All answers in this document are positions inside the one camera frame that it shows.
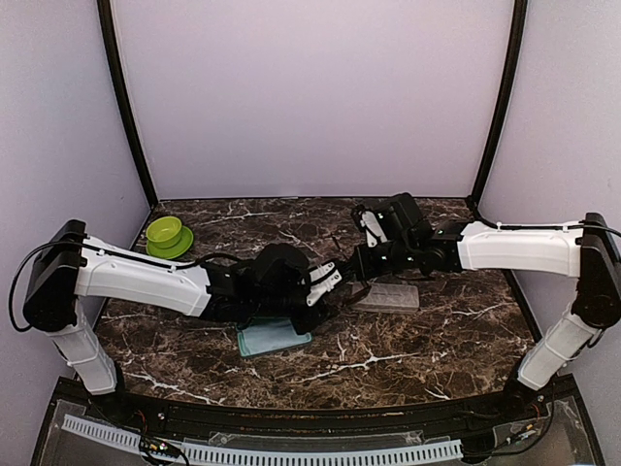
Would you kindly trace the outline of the brown sunglasses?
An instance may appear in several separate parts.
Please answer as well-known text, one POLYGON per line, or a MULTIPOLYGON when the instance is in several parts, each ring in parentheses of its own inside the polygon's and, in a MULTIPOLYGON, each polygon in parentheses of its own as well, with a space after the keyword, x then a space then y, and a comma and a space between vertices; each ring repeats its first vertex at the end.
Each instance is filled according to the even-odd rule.
POLYGON ((341 246, 335 233, 330 236, 339 256, 333 261, 336 263, 340 272, 343 274, 343 281, 338 284, 329 294, 328 303, 336 308, 350 307, 351 304, 363 299, 370 290, 371 280, 359 282, 356 280, 351 257, 354 252, 347 255, 344 247, 341 246))

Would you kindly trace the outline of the beige glasses case teal lining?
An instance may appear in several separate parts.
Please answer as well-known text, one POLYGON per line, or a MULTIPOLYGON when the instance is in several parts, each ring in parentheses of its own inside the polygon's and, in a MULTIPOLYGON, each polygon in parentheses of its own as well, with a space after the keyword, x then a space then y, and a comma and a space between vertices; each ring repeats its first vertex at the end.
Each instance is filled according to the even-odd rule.
POLYGON ((414 313, 420 307, 418 288, 408 284, 372 283, 366 296, 350 307, 366 312, 414 313))

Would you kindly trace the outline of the blue-grey glasses case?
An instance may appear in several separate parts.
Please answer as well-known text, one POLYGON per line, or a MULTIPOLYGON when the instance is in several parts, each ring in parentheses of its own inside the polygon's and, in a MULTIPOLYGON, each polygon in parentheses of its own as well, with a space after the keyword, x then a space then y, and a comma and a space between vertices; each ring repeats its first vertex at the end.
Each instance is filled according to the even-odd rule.
POLYGON ((298 334, 287 317, 258 318, 248 325, 237 325, 236 331, 243 358, 297 348, 312 342, 312 334, 298 334))

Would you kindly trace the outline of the light blue cloth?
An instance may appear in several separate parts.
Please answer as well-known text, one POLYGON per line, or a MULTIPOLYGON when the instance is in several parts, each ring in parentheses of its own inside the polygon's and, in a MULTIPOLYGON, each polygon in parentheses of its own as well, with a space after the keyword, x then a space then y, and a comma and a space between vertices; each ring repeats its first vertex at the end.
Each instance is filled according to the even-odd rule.
POLYGON ((289 320, 269 320, 250 325, 241 333, 247 355, 258 355, 297 345, 300 336, 289 320))

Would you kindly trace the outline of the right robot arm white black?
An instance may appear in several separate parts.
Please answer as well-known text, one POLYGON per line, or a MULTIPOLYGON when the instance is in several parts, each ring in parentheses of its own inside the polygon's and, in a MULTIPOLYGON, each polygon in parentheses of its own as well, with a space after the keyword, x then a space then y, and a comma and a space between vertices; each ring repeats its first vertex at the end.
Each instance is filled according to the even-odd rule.
POLYGON ((367 237, 352 258, 359 281, 409 269, 424 276, 518 270, 577 280, 573 302, 521 360, 515 384, 496 398, 495 412, 505 421, 519 419, 533 404, 532 391, 620 320, 620 253, 599 214, 557 225, 471 220, 434 228, 402 193, 371 208, 357 206, 352 217, 367 237))

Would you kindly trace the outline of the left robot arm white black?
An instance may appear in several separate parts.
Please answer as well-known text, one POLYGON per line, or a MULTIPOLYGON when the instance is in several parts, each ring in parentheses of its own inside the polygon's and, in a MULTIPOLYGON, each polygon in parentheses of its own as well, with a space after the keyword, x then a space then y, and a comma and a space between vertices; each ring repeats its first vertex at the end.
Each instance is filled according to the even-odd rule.
POLYGON ((268 245, 253 259, 220 264, 211 253, 176 262, 119 249, 67 221, 52 239, 30 251, 18 266, 31 270, 22 316, 47 334, 100 409, 116 423, 137 414, 136 400, 122 390, 120 369, 105 353, 79 303, 104 297, 147 304, 212 322, 249 324, 287 318, 299 334, 327 318, 322 298, 342 281, 335 262, 310 266, 287 244, 268 245))

